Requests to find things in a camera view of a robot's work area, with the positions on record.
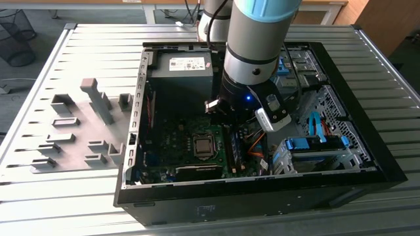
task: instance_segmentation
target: motherboard chip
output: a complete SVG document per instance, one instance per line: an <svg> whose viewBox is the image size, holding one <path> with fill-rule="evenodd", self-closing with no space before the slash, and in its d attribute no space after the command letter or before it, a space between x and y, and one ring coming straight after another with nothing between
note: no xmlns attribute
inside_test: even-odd
<svg viewBox="0 0 420 236"><path fill-rule="evenodd" d="M196 151L197 151L197 153L209 153L210 152L210 140L209 139L197 140Z"/></svg>
<svg viewBox="0 0 420 236"><path fill-rule="evenodd" d="M194 157L205 161L213 157L213 135L194 134L193 135L193 151Z"/></svg>

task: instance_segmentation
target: sticker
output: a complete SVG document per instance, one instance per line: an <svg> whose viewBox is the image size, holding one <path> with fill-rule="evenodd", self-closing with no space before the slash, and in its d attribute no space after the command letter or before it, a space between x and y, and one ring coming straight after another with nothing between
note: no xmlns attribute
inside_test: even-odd
<svg viewBox="0 0 420 236"><path fill-rule="evenodd" d="M214 215L214 211L216 211L216 205L197 206L198 217L212 217Z"/></svg>
<svg viewBox="0 0 420 236"><path fill-rule="evenodd" d="M204 58L170 58L169 71L205 70Z"/></svg>
<svg viewBox="0 0 420 236"><path fill-rule="evenodd" d="M264 159L261 159L260 165L265 170L268 170L268 163L264 161Z"/></svg>

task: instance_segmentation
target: white wire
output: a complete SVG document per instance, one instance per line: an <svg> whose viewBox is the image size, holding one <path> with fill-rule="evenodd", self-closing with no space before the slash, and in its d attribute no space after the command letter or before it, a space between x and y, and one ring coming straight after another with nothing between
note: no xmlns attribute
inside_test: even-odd
<svg viewBox="0 0 420 236"><path fill-rule="evenodd" d="M0 81L6 81L6 80L36 80L36 79L16 78L16 79L1 79Z"/></svg>

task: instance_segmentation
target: desk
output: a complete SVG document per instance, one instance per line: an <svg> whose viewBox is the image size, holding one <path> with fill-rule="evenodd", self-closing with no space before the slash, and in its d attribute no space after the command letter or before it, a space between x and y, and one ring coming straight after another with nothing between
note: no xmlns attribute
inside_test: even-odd
<svg viewBox="0 0 420 236"><path fill-rule="evenodd" d="M141 3L124 3L125 0L0 0L4 9L141 9L148 24L154 24L154 10L186 9L184 0L142 0ZM194 8L196 0L188 0ZM320 12L321 25L332 25L341 7L348 0L302 0L298 10Z"/></svg>
<svg viewBox="0 0 420 236"><path fill-rule="evenodd" d="M418 235L418 95L362 31L348 26L292 26L286 40L324 43L409 179L392 189L333 210L145 229L122 209L112 206L117 169L34 175L28 166L13 166L33 158L24 151L16 152L16 148L41 142L52 128L53 93L77 89L80 84L73 81L82 77L97 78L98 91L106 92L109 99L120 93L134 93L142 42L194 40L194 28L173 25L77 25L62 31L0 146L0 232L72 236L169 233L194 236L209 232L212 235Z"/></svg>

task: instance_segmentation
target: mesh trash bin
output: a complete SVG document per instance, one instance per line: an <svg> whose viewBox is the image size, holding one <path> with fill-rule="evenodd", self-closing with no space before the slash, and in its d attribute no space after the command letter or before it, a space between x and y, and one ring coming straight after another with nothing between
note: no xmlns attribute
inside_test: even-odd
<svg viewBox="0 0 420 236"><path fill-rule="evenodd" d="M25 66L34 60L30 46L12 23L0 24L0 57L13 67Z"/></svg>
<svg viewBox="0 0 420 236"><path fill-rule="evenodd" d="M26 15L20 9L0 9L0 24L14 24L18 28L20 36L30 40L37 36Z"/></svg>

